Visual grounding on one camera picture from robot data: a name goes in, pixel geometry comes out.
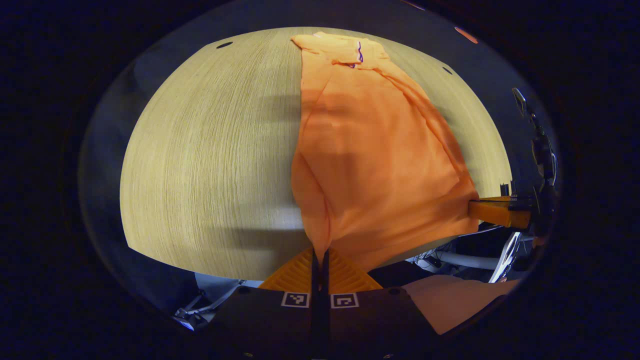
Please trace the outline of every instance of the orange cloth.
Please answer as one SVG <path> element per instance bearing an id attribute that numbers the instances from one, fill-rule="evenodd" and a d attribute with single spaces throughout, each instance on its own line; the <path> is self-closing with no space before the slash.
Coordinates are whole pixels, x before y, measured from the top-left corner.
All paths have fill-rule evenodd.
<path id="1" fill-rule="evenodd" d="M 404 285 L 412 302 L 432 328 L 442 335 L 467 321 L 519 280 L 489 284 L 450 275 L 434 275 Z"/>
<path id="2" fill-rule="evenodd" d="M 329 245 L 365 271 L 416 246 L 477 231 L 458 143 L 382 45 L 297 35 L 302 114 L 293 195 L 320 260 Z"/>

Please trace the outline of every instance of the table surface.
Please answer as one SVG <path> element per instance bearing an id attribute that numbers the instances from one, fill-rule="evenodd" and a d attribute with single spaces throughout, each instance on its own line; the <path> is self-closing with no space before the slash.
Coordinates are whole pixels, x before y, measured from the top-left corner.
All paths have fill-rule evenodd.
<path id="1" fill-rule="evenodd" d="M 453 69 L 405 45 L 354 31 L 269 29 L 205 46 L 147 104 L 120 179 L 130 248 L 187 270 L 262 280 L 310 246 L 291 193 L 301 54 L 290 37 L 316 31 L 381 43 L 447 120 L 479 195 L 500 195 L 500 184 L 511 180 L 504 145 Z"/>

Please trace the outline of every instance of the white tube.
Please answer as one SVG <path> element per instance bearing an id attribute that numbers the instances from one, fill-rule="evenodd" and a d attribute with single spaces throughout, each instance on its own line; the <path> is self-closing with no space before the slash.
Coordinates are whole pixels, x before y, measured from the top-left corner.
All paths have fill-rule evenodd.
<path id="1" fill-rule="evenodd" d="M 479 256 L 460 255 L 453 252 L 436 251 L 434 258 L 445 263 L 468 266 L 470 268 L 495 270 L 498 267 L 498 258 L 481 258 Z"/>

